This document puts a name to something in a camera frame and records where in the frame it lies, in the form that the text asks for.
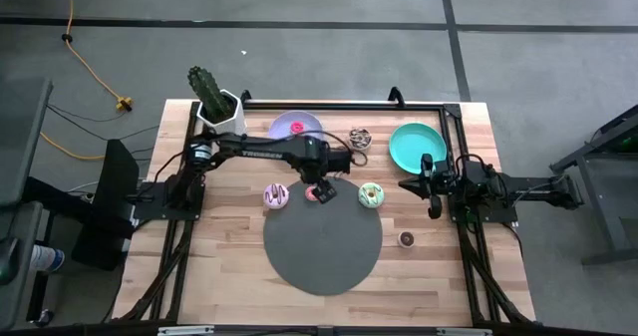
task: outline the white pot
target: white pot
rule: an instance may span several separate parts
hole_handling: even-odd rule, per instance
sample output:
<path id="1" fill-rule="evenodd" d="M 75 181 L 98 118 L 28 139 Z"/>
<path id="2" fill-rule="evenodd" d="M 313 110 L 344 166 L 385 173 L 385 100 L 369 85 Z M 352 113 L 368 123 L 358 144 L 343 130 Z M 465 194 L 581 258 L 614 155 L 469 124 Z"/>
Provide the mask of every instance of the white pot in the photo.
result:
<path id="1" fill-rule="evenodd" d="M 244 119 L 244 116 L 243 116 L 243 106 L 241 106 L 241 100 L 226 90 L 220 90 L 220 92 L 222 95 L 226 97 L 233 98 L 236 102 L 235 113 L 232 116 L 232 118 L 217 124 L 210 122 L 209 120 L 204 118 L 203 115 L 201 114 L 201 111 L 203 110 L 203 103 L 199 103 L 199 108 L 197 109 L 197 117 L 204 124 L 206 124 L 210 128 L 213 128 L 218 134 L 227 133 L 227 132 L 231 132 L 231 133 L 235 133 L 239 135 L 245 134 L 247 126 L 246 126 L 246 120 Z"/>

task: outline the gray round mat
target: gray round mat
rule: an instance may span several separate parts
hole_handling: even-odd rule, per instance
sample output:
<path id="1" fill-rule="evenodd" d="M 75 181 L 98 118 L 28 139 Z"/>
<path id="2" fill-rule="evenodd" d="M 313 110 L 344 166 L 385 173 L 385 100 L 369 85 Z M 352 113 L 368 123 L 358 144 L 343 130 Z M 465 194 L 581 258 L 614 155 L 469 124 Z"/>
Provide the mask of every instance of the gray round mat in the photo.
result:
<path id="1" fill-rule="evenodd" d="M 338 295 L 368 276 L 383 236 L 379 213 L 359 203 L 359 188 L 346 180 L 330 182 L 338 194 L 325 204 L 306 199 L 307 184 L 292 184 L 288 204 L 269 210 L 263 227 L 277 273 L 315 295 Z"/>

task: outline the yellow extension cord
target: yellow extension cord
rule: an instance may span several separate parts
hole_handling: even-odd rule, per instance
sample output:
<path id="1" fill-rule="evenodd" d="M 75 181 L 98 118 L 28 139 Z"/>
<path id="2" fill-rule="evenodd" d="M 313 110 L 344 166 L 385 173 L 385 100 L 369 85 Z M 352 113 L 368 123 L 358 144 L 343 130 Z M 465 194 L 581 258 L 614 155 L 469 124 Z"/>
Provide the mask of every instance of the yellow extension cord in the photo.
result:
<path id="1" fill-rule="evenodd" d="M 73 12 L 73 0 L 69 0 L 69 22 L 67 23 L 67 33 L 66 33 L 69 36 L 71 35 L 71 23 L 73 22 L 73 13 L 74 13 Z M 91 66 L 89 66 L 87 61 L 85 61 L 84 58 L 82 58 L 82 56 L 80 56 L 80 54 L 78 52 L 76 52 L 76 50 L 73 49 L 73 47 L 71 47 L 71 43 L 70 43 L 69 40 L 65 40 L 65 44 L 67 45 L 67 48 L 69 48 L 71 53 L 73 53 L 78 58 L 78 60 L 80 60 L 80 62 L 82 62 L 82 64 L 87 68 L 87 70 L 89 71 L 89 73 L 91 73 L 93 78 L 95 78 L 96 81 L 98 81 L 98 83 L 100 83 L 102 85 L 102 87 L 104 87 L 107 91 L 109 91 L 109 93 L 111 93 L 111 95 L 113 95 L 113 97 L 115 97 L 118 100 L 118 103 L 116 105 L 116 109 L 118 111 L 121 111 L 121 112 L 125 113 L 126 112 L 125 104 L 126 105 L 130 105 L 130 104 L 133 103 L 133 100 L 131 98 L 125 98 L 125 97 L 120 96 L 113 89 L 111 89 L 111 87 L 109 87 L 106 83 L 104 83 L 104 81 L 102 81 L 100 79 L 100 77 L 98 77 L 98 75 L 95 73 L 93 68 L 91 68 Z M 104 159 L 104 156 L 95 156 L 95 157 L 78 156 L 77 154 L 72 153 L 72 152 L 66 150 L 64 147 L 62 147 L 62 146 L 56 144 L 55 142 L 53 142 L 44 133 L 40 132 L 40 136 L 42 136 L 42 138 L 44 138 L 45 141 L 47 141 L 50 145 L 52 145 L 53 147 L 55 147 L 58 150 L 60 150 L 62 153 L 66 154 L 69 157 L 75 158 L 77 160 L 80 160 L 80 161 L 100 161 L 100 160 Z"/>

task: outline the purple plate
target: purple plate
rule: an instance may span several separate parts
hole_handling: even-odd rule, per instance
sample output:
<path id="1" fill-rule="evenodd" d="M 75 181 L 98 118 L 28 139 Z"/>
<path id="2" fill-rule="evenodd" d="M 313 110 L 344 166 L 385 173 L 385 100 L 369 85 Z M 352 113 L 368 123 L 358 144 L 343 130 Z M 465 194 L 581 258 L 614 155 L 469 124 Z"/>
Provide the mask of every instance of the purple plate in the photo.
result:
<path id="1" fill-rule="evenodd" d="M 317 117 L 308 112 L 290 111 L 280 115 L 272 121 L 270 130 L 268 130 L 268 137 L 272 139 L 280 139 L 291 136 L 293 135 L 293 127 L 299 127 L 299 124 L 303 125 L 304 131 L 323 131 L 323 126 Z M 320 140 L 324 139 L 324 135 L 320 133 L 311 133 L 309 136 Z"/>

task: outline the potted plant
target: potted plant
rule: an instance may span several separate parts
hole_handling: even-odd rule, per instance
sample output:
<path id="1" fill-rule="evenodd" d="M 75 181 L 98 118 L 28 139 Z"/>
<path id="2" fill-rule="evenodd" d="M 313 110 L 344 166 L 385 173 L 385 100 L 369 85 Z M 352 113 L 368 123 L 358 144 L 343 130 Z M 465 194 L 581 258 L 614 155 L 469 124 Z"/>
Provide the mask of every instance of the potted plant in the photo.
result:
<path id="1" fill-rule="evenodd" d="M 226 90 L 219 90 L 210 72 L 200 67 L 188 71 L 188 83 L 201 100 L 197 117 L 216 133 L 246 133 L 241 100 Z"/>

